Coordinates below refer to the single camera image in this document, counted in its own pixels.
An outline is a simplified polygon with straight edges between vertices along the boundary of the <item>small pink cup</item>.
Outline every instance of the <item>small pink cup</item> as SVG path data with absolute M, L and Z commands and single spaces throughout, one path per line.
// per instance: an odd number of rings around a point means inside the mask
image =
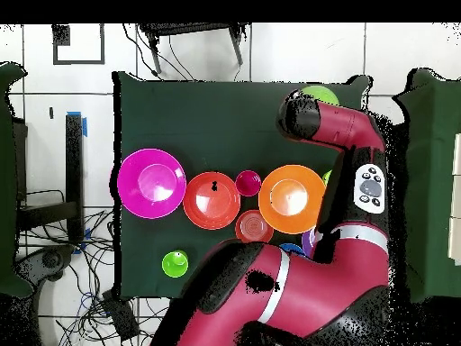
M 261 178 L 255 171 L 246 169 L 237 175 L 235 187 L 242 196 L 254 196 L 261 188 Z

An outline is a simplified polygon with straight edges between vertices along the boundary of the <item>power strip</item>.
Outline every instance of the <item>power strip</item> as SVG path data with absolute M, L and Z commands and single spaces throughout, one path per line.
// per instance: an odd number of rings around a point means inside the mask
M 115 331 L 120 335 L 122 341 L 137 336 L 140 333 L 140 327 L 129 302 L 113 298 L 111 289 L 103 293 L 103 298 L 101 305 L 107 315 L 112 317 Z

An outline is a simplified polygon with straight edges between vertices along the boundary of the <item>orange bowl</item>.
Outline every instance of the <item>orange bowl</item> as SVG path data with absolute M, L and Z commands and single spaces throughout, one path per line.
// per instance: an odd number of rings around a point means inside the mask
M 259 191 L 259 211 L 274 229 L 290 234 L 309 231 L 316 223 L 325 184 L 305 166 L 276 168 Z

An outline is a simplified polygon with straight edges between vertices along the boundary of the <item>pink bowl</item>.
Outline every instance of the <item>pink bowl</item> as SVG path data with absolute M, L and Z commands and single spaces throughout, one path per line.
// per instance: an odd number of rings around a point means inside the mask
M 254 196 L 261 188 L 261 178 L 255 171 L 247 169 L 237 175 L 235 187 L 243 196 Z
M 183 201 L 185 172 L 165 151 L 138 150 L 123 161 L 117 187 L 128 211 L 145 219 L 157 219 L 171 214 Z

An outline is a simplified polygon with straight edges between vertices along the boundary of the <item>white control panel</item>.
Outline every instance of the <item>white control panel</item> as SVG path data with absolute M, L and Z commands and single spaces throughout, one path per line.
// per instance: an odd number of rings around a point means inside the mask
M 370 214 L 384 211 L 384 174 L 374 164 L 361 166 L 356 172 L 354 204 Z

